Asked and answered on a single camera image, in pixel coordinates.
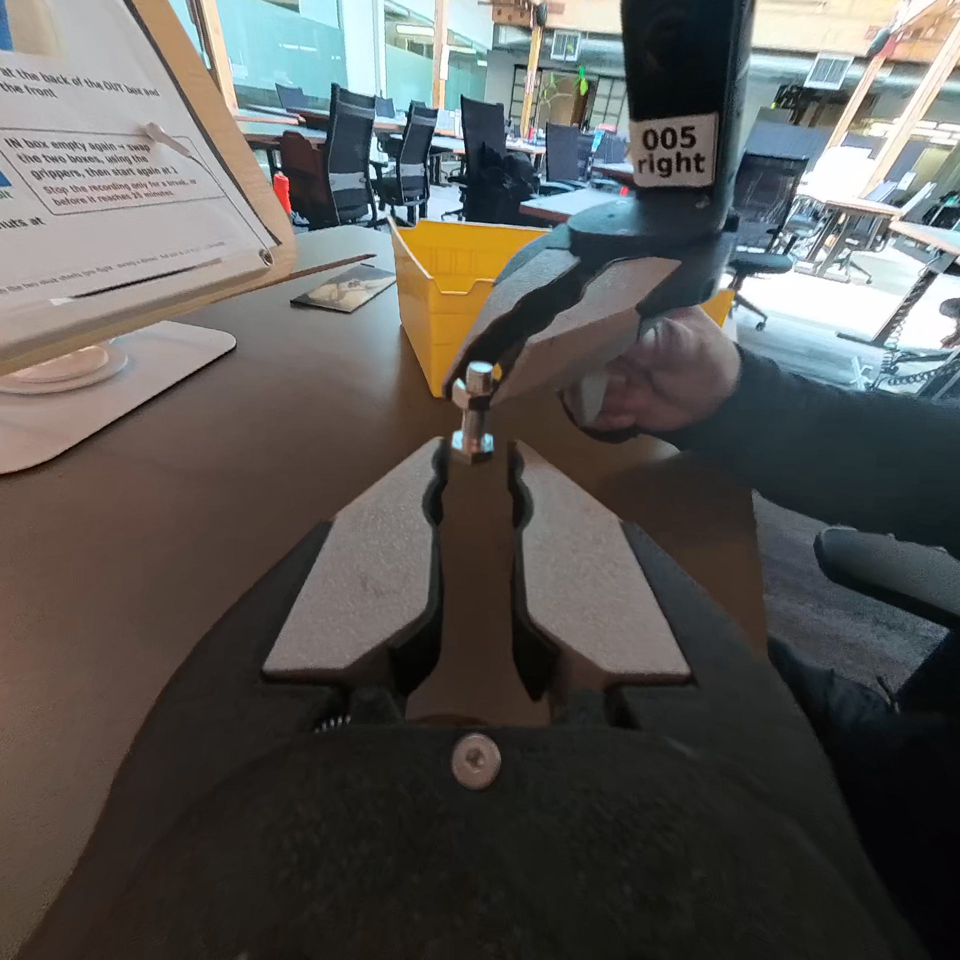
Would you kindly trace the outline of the instruction sheet on stand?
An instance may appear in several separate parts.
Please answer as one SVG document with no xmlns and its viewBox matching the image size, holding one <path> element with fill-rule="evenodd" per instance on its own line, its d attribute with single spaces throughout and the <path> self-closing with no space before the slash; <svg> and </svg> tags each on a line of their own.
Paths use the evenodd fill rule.
<svg viewBox="0 0 960 960">
<path fill-rule="evenodd" d="M 166 2 L 2 2 L 1 174 L 3 475 L 232 352 L 175 318 L 296 259 Z"/>
</svg>

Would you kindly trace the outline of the wooden office desk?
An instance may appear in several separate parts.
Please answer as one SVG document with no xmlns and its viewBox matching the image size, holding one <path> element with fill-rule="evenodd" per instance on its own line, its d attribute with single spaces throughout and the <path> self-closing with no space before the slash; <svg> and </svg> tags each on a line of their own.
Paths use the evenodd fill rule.
<svg viewBox="0 0 960 960">
<path fill-rule="evenodd" d="M 828 198 L 803 188 L 796 203 L 798 212 L 817 211 L 817 227 L 809 237 L 809 246 L 798 256 L 794 270 L 815 279 L 850 283 L 854 274 L 870 285 L 873 276 L 855 261 L 855 254 L 874 251 L 887 239 L 892 224 L 904 212 L 889 203 L 865 198 Z"/>
</svg>

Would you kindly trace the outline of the white office desk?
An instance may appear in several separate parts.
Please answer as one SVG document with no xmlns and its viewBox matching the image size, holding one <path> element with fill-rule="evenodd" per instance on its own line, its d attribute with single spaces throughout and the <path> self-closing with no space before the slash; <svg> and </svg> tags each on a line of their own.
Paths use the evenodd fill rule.
<svg viewBox="0 0 960 960">
<path fill-rule="evenodd" d="M 519 205 L 518 212 L 530 220 L 552 228 L 569 222 L 581 212 L 633 197 L 634 191 L 626 186 L 617 191 L 586 187 L 568 193 L 530 198 Z"/>
</svg>

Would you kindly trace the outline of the person's dark pants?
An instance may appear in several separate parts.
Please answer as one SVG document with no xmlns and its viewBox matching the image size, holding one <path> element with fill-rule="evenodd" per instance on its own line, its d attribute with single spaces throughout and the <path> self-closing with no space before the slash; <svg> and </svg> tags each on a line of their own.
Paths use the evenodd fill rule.
<svg viewBox="0 0 960 960">
<path fill-rule="evenodd" d="M 774 637 L 767 648 L 901 914 L 932 958 L 958 958 L 958 632 L 946 635 L 892 700 Z"/>
</svg>

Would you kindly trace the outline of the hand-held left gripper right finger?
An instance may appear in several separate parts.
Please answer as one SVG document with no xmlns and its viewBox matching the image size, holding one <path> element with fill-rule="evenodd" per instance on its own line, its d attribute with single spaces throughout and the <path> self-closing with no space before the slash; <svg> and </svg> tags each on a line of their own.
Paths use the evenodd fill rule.
<svg viewBox="0 0 960 960">
<path fill-rule="evenodd" d="M 510 446 L 512 657 L 533 700 L 692 678 L 624 522 L 557 466 Z"/>
</svg>

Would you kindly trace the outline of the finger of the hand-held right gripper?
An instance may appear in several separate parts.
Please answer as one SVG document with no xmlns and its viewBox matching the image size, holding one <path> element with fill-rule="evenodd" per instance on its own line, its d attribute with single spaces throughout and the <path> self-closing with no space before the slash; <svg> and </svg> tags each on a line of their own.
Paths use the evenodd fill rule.
<svg viewBox="0 0 960 960">
<path fill-rule="evenodd" d="M 452 400 L 454 382 L 465 379 L 473 362 L 498 367 L 505 380 L 531 337 L 572 306 L 581 267 L 581 258 L 570 251 L 546 247 L 499 276 L 448 368 L 442 397 Z"/>
<path fill-rule="evenodd" d="M 619 260 L 588 282 L 579 300 L 522 345 L 491 398 L 502 405 L 562 389 L 604 367 L 638 338 L 638 304 L 681 266 L 678 259 Z"/>
</svg>

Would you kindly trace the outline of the silver hex bolt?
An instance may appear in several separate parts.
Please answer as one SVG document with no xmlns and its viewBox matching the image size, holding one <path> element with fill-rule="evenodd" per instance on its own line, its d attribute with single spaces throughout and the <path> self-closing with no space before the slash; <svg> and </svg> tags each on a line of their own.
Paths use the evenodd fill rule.
<svg viewBox="0 0 960 960">
<path fill-rule="evenodd" d="M 462 378 L 472 392 L 489 393 L 489 408 L 497 386 L 496 369 L 488 362 L 470 362 Z M 461 411 L 462 420 L 459 430 L 452 434 L 450 449 L 463 462 L 478 465 L 490 460 L 495 451 L 495 441 L 489 431 L 490 409 L 488 411 Z"/>
</svg>

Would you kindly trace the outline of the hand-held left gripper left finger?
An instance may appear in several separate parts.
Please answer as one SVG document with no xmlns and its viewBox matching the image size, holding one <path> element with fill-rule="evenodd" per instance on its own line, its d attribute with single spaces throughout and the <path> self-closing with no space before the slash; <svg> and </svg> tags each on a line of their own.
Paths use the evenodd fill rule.
<svg viewBox="0 0 960 960">
<path fill-rule="evenodd" d="M 381 686 L 402 697 L 436 668 L 449 445 L 432 438 L 342 508 L 280 628 L 271 681 Z"/>
</svg>

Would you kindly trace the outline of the wall air vent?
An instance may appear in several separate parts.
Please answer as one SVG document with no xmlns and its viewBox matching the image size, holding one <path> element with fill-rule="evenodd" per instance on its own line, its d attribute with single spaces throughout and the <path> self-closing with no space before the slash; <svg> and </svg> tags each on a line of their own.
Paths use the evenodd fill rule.
<svg viewBox="0 0 960 960">
<path fill-rule="evenodd" d="M 851 54 L 820 52 L 812 61 L 802 87 L 806 90 L 840 90 L 855 61 L 856 57 Z"/>
</svg>

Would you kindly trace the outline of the dark printed card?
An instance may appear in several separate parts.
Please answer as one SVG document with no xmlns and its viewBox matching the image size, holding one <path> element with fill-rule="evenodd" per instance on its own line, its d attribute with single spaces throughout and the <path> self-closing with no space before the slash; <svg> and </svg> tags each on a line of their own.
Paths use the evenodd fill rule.
<svg viewBox="0 0 960 960">
<path fill-rule="evenodd" d="M 368 262 L 326 272 L 314 289 L 290 300 L 291 306 L 353 314 L 396 285 L 397 276 Z"/>
</svg>

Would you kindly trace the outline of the yellow plastic bin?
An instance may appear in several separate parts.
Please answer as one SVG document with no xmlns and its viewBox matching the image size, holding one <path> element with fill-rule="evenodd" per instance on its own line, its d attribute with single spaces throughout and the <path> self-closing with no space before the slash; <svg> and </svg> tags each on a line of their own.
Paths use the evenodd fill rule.
<svg viewBox="0 0 960 960">
<path fill-rule="evenodd" d="M 402 327 L 433 396 L 443 397 L 451 362 L 498 278 L 542 249 L 562 250 L 556 244 L 561 226 L 547 231 L 467 222 L 422 221 L 413 227 L 390 222 Z M 590 281 L 581 277 L 570 306 L 580 300 Z M 638 332 L 636 340 L 611 361 L 641 336 Z M 579 379 L 592 377 L 605 366 Z"/>
</svg>

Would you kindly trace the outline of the person's right hand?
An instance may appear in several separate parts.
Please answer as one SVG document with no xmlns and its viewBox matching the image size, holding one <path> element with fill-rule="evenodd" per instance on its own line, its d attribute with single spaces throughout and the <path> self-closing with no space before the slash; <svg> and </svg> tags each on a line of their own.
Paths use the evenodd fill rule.
<svg viewBox="0 0 960 960">
<path fill-rule="evenodd" d="M 741 356 L 706 311 L 693 306 L 658 318 L 606 373 L 592 426 L 660 436 L 716 413 L 738 387 Z"/>
</svg>

